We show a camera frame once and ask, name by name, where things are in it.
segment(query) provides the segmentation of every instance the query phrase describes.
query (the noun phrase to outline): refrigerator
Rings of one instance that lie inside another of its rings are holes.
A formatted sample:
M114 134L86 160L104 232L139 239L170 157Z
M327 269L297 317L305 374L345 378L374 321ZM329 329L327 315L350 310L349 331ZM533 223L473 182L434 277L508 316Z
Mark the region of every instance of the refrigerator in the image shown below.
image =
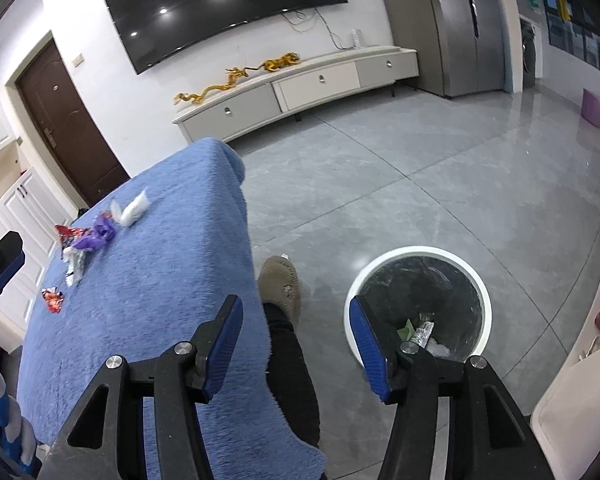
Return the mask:
M418 51L418 87L445 97L505 84L498 0L384 0L394 42Z

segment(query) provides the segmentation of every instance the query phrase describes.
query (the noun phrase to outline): white tv stand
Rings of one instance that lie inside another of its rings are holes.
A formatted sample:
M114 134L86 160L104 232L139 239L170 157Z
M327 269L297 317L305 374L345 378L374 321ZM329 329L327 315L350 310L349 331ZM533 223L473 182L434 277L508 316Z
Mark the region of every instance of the white tv stand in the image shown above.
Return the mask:
M308 108L418 75L413 49L346 50L244 79L236 88L212 94L200 105L187 105L173 124L189 142L203 137L228 142Z

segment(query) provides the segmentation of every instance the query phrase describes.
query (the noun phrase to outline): gray tile floor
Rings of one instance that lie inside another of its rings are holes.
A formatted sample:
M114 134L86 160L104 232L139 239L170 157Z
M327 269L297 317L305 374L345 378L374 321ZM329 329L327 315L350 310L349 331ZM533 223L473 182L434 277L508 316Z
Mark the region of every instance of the gray tile floor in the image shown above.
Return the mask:
M350 284L387 250L437 246L478 271L493 305L484 355L531 412L600 279L600 131L573 104L545 90L449 101L383 89L232 146L256 268L286 253L302 281L298 337L330 479L376 478L392 426L342 326Z

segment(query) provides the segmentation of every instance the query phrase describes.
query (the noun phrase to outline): wall outlet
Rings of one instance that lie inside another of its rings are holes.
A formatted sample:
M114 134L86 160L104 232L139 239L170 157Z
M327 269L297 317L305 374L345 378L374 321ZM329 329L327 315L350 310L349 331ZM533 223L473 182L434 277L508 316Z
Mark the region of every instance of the wall outlet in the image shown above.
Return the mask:
M351 36L353 37L353 46L355 48L362 48L365 46L365 40L362 37L362 30L359 28L354 28L351 31Z

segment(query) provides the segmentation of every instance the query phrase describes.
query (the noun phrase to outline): brown door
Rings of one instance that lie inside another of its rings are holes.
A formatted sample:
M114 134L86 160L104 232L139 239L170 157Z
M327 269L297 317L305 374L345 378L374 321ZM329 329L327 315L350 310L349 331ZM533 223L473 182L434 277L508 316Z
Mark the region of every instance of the brown door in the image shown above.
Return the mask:
M84 107L53 41L16 86L45 144L87 204L129 180Z

